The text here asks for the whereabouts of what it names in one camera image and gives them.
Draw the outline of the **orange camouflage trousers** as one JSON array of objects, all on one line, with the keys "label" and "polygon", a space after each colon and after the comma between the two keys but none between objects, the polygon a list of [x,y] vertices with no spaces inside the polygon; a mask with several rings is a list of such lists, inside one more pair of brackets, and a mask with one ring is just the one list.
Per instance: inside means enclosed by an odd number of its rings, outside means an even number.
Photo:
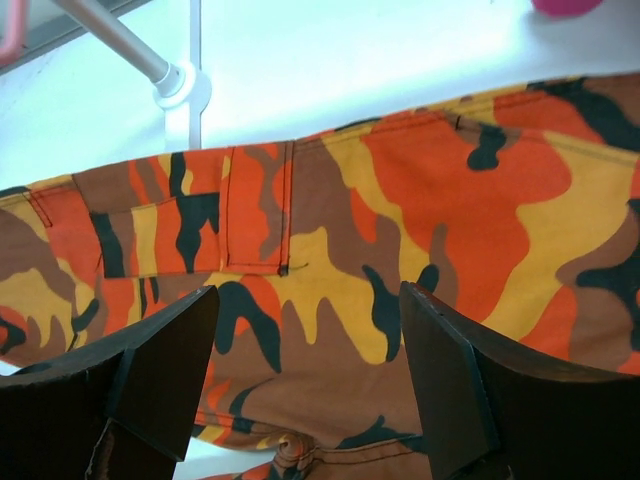
[{"label": "orange camouflage trousers", "polygon": [[405,281],[546,354],[637,373],[638,75],[531,83],[1,195],[2,359],[52,358],[213,285],[195,435],[274,450],[243,479],[427,473]]}]

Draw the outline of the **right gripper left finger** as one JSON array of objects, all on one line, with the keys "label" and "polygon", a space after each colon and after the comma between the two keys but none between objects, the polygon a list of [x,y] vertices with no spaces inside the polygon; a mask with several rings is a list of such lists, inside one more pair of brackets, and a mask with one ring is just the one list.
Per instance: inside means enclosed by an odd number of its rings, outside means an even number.
[{"label": "right gripper left finger", "polygon": [[170,479],[184,460],[218,319],[203,287],[1,379],[4,479]]}]

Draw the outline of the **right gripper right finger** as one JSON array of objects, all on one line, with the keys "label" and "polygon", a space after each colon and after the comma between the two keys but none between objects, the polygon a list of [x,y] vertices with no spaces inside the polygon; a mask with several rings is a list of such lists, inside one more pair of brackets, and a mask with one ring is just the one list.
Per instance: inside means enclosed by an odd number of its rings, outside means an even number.
[{"label": "right gripper right finger", "polygon": [[639,379],[507,338],[403,283],[400,313],[435,479],[635,479]]}]

